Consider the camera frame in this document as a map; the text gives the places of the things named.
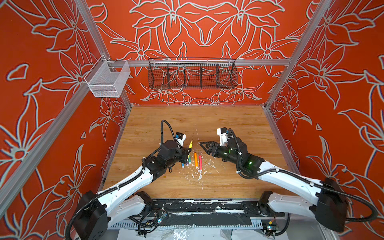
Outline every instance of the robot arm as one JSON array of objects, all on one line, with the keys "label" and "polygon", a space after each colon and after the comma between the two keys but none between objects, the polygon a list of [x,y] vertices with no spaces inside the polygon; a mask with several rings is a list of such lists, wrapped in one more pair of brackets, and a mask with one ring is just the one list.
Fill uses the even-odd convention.
[{"label": "robot arm", "polygon": [[344,193],[340,186],[332,179],[320,181],[304,177],[279,168],[265,159],[248,153],[247,145],[231,129],[219,128],[218,142],[201,142],[200,146],[208,155],[219,157],[224,162],[236,164],[236,173],[245,179],[260,179],[283,187],[297,195],[284,196],[271,191],[263,193],[260,201],[260,212],[268,211],[268,207],[275,212],[289,212],[315,218],[323,226],[336,231],[344,231],[348,203],[346,197],[360,201],[367,205],[372,214],[360,218],[359,222],[374,220],[377,217],[375,207],[364,199]]},{"label": "robot arm", "polygon": [[[173,140],[167,140],[164,143],[162,142],[163,122],[169,126],[174,136]],[[160,147],[151,155],[144,157],[142,166],[134,173],[114,186],[97,194],[93,194],[91,191],[85,193],[67,225],[66,240],[71,240],[72,225],[82,240],[97,240],[105,233],[108,226],[143,211],[148,213],[152,210],[152,200],[145,192],[138,192],[132,198],[128,198],[142,187],[162,176],[167,169],[171,172],[171,168],[175,163],[187,162],[191,149],[182,147],[185,139],[186,135],[180,132],[174,135],[169,123],[162,120]]]}]

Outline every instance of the plastic sheet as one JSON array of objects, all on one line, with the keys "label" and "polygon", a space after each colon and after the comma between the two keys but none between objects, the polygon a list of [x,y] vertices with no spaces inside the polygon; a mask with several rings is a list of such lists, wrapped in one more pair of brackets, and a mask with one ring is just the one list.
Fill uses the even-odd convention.
[{"label": "plastic sheet", "polygon": [[231,230],[219,228],[176,227],[168,230],[155,230],[147,235],[138,236],[137,231],[121,228],[118,240],[231,240]]}]

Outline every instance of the white wire basket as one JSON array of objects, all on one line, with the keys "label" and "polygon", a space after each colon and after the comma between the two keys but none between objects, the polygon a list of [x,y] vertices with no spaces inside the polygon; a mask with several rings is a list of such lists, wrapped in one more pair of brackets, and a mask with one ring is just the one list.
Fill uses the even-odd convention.
[{"label": "white wire basket", "polygon": [[118,98],[120,97],[127,79],[131,73],[128,62],[122,68],[110,67],[104,56],[92,67],[85,76],[85,81],[95,97]]}]

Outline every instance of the red floral wallpaper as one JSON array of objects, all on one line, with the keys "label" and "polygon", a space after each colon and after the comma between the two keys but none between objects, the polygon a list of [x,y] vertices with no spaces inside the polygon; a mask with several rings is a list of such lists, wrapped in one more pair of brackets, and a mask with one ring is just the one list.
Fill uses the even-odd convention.
[{"label": "red floral wallpaper", "polygon": [[[289,58],[318,0],[87,0],[114,60]],[[283,66],[240,67],[233,90],[151,90],[144,67],[126,92],[136,105],[262,104]]]},{"label": "red floral wallpaper", "polygon": [[377,207],[377,220],[347,223],[342,239],[384,238],[383,13],[382,1],[333,1],[271,109],[303,175],[330,177]]},{"label": "red floral wallpaper", "polygon": [[2,187],[100,55],[71,0],[2,1],[0,16]]},{"label": "red floral wallpaper", "polygon": [[0,238],[63,239],[83,193],[97,192],[127,109],[121,99],[81,102],[0,221]]},{"label": "red floral wallpaper", "polygon": [[[100,55],[73,0],[1,1],[0,19],[1,187]],[[97,191],[126,113],[121,98],[88,93],[0,220],[0,238],[63,239],[79,197]]]}]

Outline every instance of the black cable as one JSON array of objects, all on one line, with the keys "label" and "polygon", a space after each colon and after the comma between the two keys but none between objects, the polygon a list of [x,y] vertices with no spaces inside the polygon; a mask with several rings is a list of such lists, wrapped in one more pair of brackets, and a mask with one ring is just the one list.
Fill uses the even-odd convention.
[{"label": "black cable", "polygon": [[[145,159],[143,158],[142,159],[142,169],[145,169]],[[82,206],[76,213],[73,214],[71,220],[68,222],[68,225],[67,227],[65,228],[65,239],[66,240],[72,240],[71,238],[71,228],[72,228],[72,225],[73,225],[73,222],[75,221],[75,219],[77,218],[77,216],[86,208],[88,208],[94,201],[96,201],[96,199],[104,196],[104,195],[107,195],[108,193],[111,193],[115,190],[118,190],[119,188],[122,188],[128,184],[130,184],[131,182],[135,181],[136,179],[138,179],[141,175],[143,174],[143,171],[141,170],[136,176],[134,176],[133,178],[125,181],[124,183],[122,184],[119,184],[119,187],[113,187],[113,188],[110,188],[110,189],[107,189],[103,192],[101,192],[100,194],[96,195],[94,198],[92,198],[89,202],[87,202],[84,206]]]},{"label": "black cable", "polygon": [[[240,176],[244,177],[244,178],[247,178],[247,179],[250,179],[250,178],[256,178],[256,177],[259,177],[259,176],[262,176],[264,174],[267,174],[267,173],[270,173],[270,172],[277,172],[276,169],[274,168],[271,168],[271,169],[268,169],[268,170],[265,170],[263,172],[259,172],[258,174],[255,174],[253,176],[244,176],[244,175],[241,175],[241,173],[239,173]],[[311,182],[310,180],[308,179],[305,179],[299,175],[296,175],[294,174],[293,172],[290,172],[290,171],[286,171],[284,169],[279,169],[279,171],[277,173],[284,173],[284,174],[287,174],[287,175],[290,175],[292,177],[295,177],[303,182],[305,182],[306,184],[310,184],[310,183],[313,183]],[[377,212],[377,209],[374,205],[372,205],[370,202],[368,202],[367,200],[361,198],[361,197],[358,197],[358,196],[355,196],[355,195],[351,195],[351,194],[348,194],[346,192],[340,192],[340,191],[337,191],[337,190],[334,190],[332,188],[329,188],[329,187],[325,187],[323,185],[319,185],[319,184],[316,184],[316,183],[313,183],[313,186],[314,187],[318,187],[322,190],[325,190],[325,191],[329,191],[329,192],[332,192],[332,193],[335,193],[335,194],[339,194],[339,195],[343,195],[345,197],[349,197],[351,199],[354,199],[356,201],[359,201],[360,203],[364,204],[365,206],[369,207],[369,209],[372,211],[372,213],[368,216],[368,217],[361,217],[361,218],[346,218],[345,220],[346,221],[349,221],[349,222],[368,222],[368,221],[373,221],[377,218],[377,215],[378,215],[378,212]]]},{"label": "black cable", "polygon": [[[161,218],[161,215],[158,211],[163,211],[166,213],[165,210],[162,210],[162,209],[152,209],[151,211],[149,211],[146,215],[143,215],[141,217],[141,219],[138,221],[136,220],[136,218],[134,217],[129,217],[129,219],[131,219],[133,222],[137,223],[138,224],[138,232],[139,232],[139,235],[144,235],[144,237],[146,237],[147,233],[151,233],[153,232],[158,226],[159,226],[159,219]],[[144,220],[144,218],[146,218],[151,212],[154,212],[155,213],[155,217],[153,219],[153,224],[145,224],[145,223],[142,223],[142,221]],[[152,230],[150,231],[147,231],[145,230],[145,228],[153,228]]]},{"label": "black cable", "polygon": [[236,143],[236,146],[237,146],[237,152],[240,153],[240,155],[242,154],[241,152],[241,149],[240,149],[240,146],[239,146],[239,143],[237,142],[237,139],[236,139],[236,135],[235,135],[235,132],[232,130],[232,128],[228,129],[228,132],[230,132],[235,140],[235,143]]},{"label": "black cable", "polygon": [[166,120],[161,120],[161,122],[160,122],[160,134],[161,134],[161,135],[160,135],[160,144],[163,144],[163,141],[164,141],[164,130],[163,130],[163,123],[164,123],[164,122],[168,125],[169,130],[170,130],[170,132],[171,132],[171,134],[172,134],[172,138],[173,138],[173,140],[174,140],[175,142],[177,142],[177,141],[176,141],[176,138],[175,138],[175,135],[173,134],[172,127],[170,126],[169,122],[167,122]]},{"label": "black cable", "polygon": [[[287,231],[287,228],[289,226],[289,222],[291,220],[291,213],[288,212],[288,215],[287,215],[287,222],[285,223],[285,226],[284,228],[279,231],[278,233],[275,233],[275,236],[280,236],[281,234],[285,233],[285,231]],[[269,233],[269,232],[265,232],[265,235],[267,236],[273,236],[273,233]]]}]

